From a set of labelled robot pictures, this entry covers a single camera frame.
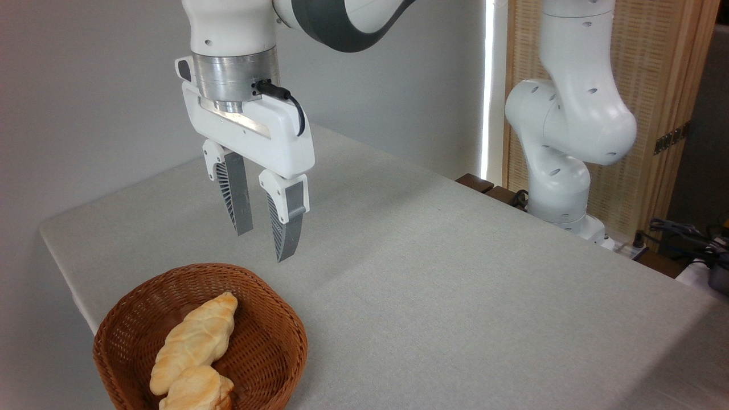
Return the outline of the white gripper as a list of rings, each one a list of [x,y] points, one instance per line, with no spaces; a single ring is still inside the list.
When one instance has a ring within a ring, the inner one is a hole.
[[[190,55],[179,58],[175,70],[191,124],[208,138],[203,143],[208,177],[218,183],[230,221],[242,236],[253,229],[244,157],[266,168],[259,184],[267,194],[276,260],[282,262],[294,255],[303,215],[310,210],[304,173],[315,156],[308,119],[291,102],[268,95],[245,102],[241,113],[218,110],[200,95],[192,62]]]

